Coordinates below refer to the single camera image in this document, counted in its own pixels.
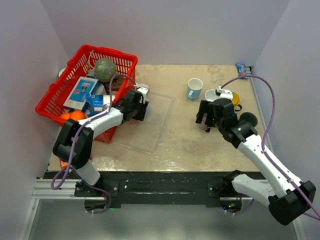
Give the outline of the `yellow mug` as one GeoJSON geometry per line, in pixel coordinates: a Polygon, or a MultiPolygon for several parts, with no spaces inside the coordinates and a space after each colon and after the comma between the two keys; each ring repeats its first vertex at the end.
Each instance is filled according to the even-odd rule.
{"type": "Polygon", "coordinates": [[[236,111],[236,112],[239,112],[239,111],[241,111],[242,110],[242,105],[240,104],[240,97],[238,96],[238,94],[237,93],[235,93],[235,92],[232,92],[232,104],[233,104],[233,106],[234,106],[234,110],[236,111]]]}

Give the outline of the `dark grey mug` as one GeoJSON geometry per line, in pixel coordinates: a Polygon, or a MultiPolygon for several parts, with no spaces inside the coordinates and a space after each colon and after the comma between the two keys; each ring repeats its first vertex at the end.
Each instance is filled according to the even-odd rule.
{"type": "Polygon", "coordinates": [[[241,121],[247,121],[250,123],[253,127],[256,127],[258,124],[258,118],[251,112],[243,112],[239,119],[241,121]]]}

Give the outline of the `light grey mug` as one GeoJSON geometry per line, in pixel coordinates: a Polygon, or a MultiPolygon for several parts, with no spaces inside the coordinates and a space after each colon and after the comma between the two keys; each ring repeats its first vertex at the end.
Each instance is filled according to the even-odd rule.
{"type": "Polygon", "coordinates": [[[145,112],[145,115],[144,115],[144,119],[150,118],[151,115],[152,115],[152,107],[151,107],[150,102],[148,102],[148,105],[146,107],[146,112],[145,112]]]}

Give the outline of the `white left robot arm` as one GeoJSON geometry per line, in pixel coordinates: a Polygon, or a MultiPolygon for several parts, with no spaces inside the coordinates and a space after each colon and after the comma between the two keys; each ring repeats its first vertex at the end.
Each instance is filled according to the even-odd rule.
{"type": "Polygon", "coordinates": [[[120,126],[131,119],[143,121],[149,101],[149,89],[139,87],[130,89],[126,96],[110,109],[93,117],[75,121],[66,120],[59,132],[52,153],[67,163],[66,172],[70,168],[86,182],[86,191],[92,196],[99,196],[104,184],[98,170],[90,161],[93,140],[103,132],[120,126]]]}

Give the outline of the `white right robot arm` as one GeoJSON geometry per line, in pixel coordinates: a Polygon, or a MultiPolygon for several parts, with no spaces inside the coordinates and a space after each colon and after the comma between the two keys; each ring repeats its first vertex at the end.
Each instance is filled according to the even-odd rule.
{"type": "Polygon", "coordinates": [[[273,218],[284,226],[311,208],[316,186],[309,180],[302,181],[279,161],[251,123],[238,118],[231,100],[201,100],[195,122],[215,127],[223,139],[244,154],[267,180],[267,183],[261,183],[234,170],[223,178],[222,189],[227,196],[239,193],[251,197],[268,207],[273,218]]]}

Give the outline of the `light blue square mug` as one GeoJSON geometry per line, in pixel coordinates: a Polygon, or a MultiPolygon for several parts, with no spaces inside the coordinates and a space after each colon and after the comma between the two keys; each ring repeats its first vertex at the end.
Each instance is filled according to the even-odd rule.
{"type": "Polygon", "coordinates": [[[203,82],[198,78],[191,78],[187,83],[187,97],[190,100],[197,100],[203,89],[203,82]]]}

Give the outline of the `blue white round mug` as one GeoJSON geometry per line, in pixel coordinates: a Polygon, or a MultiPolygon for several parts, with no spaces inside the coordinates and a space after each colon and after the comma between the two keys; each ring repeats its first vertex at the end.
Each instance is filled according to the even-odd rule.
{"type": "Polygon", "coordinates": [[[216,94],[215,89],[207,90],[204,94],[204,97],[208,102],[214,102],[215,100],[217,100],[219,98],[219,96],[216,94]]]}

